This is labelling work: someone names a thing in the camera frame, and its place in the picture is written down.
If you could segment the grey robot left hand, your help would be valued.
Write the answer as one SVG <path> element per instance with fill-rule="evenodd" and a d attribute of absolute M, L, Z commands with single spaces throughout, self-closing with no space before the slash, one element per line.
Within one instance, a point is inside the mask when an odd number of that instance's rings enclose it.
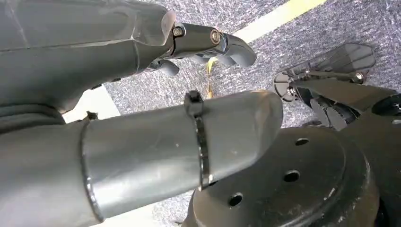
<path fill-rule="evenodd" d="M 137 0 L 0 3 L 0 224 L 88 227 L 243 170 L 283 118 L 267 90 L 66 123 L 83 93 L 172 59 L 249 67 L 240 38 Z"/>

